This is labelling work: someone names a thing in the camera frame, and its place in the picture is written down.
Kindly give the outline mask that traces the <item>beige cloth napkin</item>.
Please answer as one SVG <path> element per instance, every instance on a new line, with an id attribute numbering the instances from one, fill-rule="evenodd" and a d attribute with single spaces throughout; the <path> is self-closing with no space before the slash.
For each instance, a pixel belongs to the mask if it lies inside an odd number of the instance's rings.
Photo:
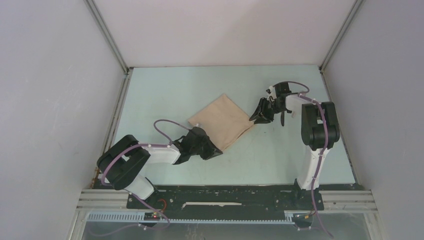
<path id="1" fill-rule="evenodd" d="M 193 127 L 199 125 L 221 151 L 225 151 L 254 126 L 249 116 L 226 94 L 194 114 L 188 122 Z"/>

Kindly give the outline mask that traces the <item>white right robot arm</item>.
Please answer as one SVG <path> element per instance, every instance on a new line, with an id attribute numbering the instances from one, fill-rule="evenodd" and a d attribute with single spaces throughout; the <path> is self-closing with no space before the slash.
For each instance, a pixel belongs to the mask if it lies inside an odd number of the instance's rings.
<path id="1" fill-rule="evenodd" d="M 291 194 L 291 204 L 297 209 L 304 209 L 311 202 L 307 191 L 313 191 L 319 186 L 324 160 L 340 140 L 340 127 L 335 104 L 331 101 L 320 102 L 307 96 L 309 87 L 304 91 L 290 90 L 289 81 L 271 85 L 266 90 L 250 116 L 254 124 L 268 124 L 274 121 L 274 116 L 280 114 L 280 123 L 285 124 L 285 114 L 300 116 L 300 135 L 305 145 L 305 155 L 302 170 L 296 183 L 300 190 Z"/>

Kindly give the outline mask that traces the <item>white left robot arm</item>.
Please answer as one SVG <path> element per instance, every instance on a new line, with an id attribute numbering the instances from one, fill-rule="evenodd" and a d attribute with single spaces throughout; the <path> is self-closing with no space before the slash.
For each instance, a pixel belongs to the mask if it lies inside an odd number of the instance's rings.
<path id="1" fill-rule="evenodd" d="M 195 126 L 170 144 L 140 143 L 133 135 L 125 135 L 99 157 L 96 165 L 102 173 L 102 184 L 132 193 L 145 208 L 153 208 L 158 194 L 157 188 L 141 173 L 146 164 L 179 165 L 192 156 L 209 160 L 222 154 L 206 131 Z"/>

